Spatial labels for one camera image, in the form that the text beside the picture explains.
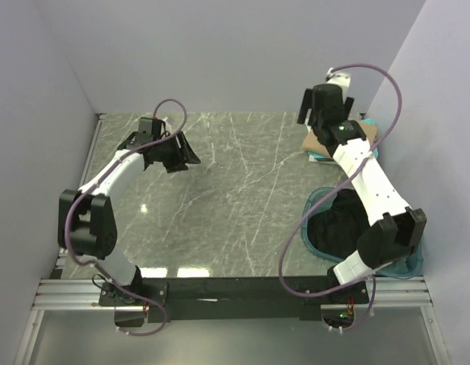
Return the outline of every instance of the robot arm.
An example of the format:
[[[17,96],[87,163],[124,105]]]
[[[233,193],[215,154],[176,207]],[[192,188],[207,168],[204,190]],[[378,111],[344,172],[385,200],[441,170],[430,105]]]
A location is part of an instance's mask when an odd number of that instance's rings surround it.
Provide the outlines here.
[[[373,156],[362,128],[348,120],[354,101],[346,97],[349,84],[348,73],[332,73],[330,69],[325,84],[306,89],[298,118],[299,124],[311,127],[347,176],[352,176],[368,158],[352,183],[370,228],[357,241],[357,250],[333,268],[339,284],[371,275],[414,253],[426,224],[422,209],[412,209],[394,189]]]
[[[65,248],[65,220],[75,199],[102,176],[117,160],[133,148],[160,139],[167,134],[166,122],[160,119],[140,118],[138,131],[133,132],[118,146],[112,161],[84,184],[78,191],[65,190],[59,198],[58,242]],[[81,255],[81,261],[100,263],[110,276],[130,291],[141,291],[140,269],[133,265],[116,247],[117,229],[113,207],[129,184],[154,162],[162,162],[168,173],[187,170],[186,163],[201,163],[185,135],[180,132],[169,141],[145,148],[121,160],[116,169],[99,184],[78,206],[71,229],[71,244]]]

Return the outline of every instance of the blue bin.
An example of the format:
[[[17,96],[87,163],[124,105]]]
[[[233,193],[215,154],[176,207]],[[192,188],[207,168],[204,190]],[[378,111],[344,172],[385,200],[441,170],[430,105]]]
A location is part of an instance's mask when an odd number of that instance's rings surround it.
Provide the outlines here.
[[[304,205],[303,215],[305,215],[308,210],[311,209],[319,200],[321,200],[325,195],[330,193],[333,188],[320,188],[315,190],[310,197],[308,198],[306,204]],[[321,213],[322,211],[327,211],[332,207],[333,201],[335,200],[336,195],[333,195],[327,202],[321,205],[318,209],[316,209],[313,214],[309,217],[312,217],[314,214]],[[301,227],[301,237],[303,238],[304,244],[312,253],[319,257],[323,257],[324,259],[328,259],[334,262],[341,262],[343,261],[339,257],[335,257],[332,255],[328,255],[316,249],[310,242],[308,238],[308,220],[305,220],[303,226]],[[377,274],[388,276],[390,278],[396,279],[410,279],[414,276],[421,275],[423,269],[423,256],[421,254],[421,244],[419,244],[416,253],[410,255],[406,259],[399,260],[393,263],[390,266],[379,270]]]

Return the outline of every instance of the marble table top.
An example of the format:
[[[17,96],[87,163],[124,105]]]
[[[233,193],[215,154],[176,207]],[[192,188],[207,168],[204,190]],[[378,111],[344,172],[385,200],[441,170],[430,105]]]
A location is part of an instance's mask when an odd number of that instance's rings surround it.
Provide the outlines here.
[[[86,181],[137,129],[141,114],[107,114]],[[171,116],[180,122],[179,113]],[[202,160],[167,174],[150,166],[115,204],[117,245],[145,277],[277,275],[281,244],[297,224],[310,193],[335,186],[338,166],[310,163],[296,113],[192,113],[184,129]],[[296,236],[287,275],[325,275],[333,263],[315,257]],[[68,258],[62,278],[90,278]]]

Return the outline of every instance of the brown cardboard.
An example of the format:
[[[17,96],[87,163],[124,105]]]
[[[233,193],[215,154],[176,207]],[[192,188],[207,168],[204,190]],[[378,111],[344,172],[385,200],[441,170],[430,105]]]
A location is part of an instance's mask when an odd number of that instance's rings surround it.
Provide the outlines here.
[[[360,124],[360,127],[364,130],[365,135],[369,141],[374,142],[377,137],[377,127],[375,125],[366,124],[364,122],[357,122]],[[318,142],[316,136],[314,135],[313,131],[309,131],[308,135],[303,141],[301,146],[305,151],[314,152],[316,154],[321,154],[327,158],[330,158],[328,151],[326,148]]]

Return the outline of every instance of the black cloth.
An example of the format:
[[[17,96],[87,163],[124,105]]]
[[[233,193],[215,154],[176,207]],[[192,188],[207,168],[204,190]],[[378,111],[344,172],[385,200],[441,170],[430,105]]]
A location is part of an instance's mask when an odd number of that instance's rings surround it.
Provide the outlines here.
[[[320,252],[346,259],[357,248],[358,238],[369,228],[367,213],[358,194],[342,189],[327,211],[308,220],[308,238]]]

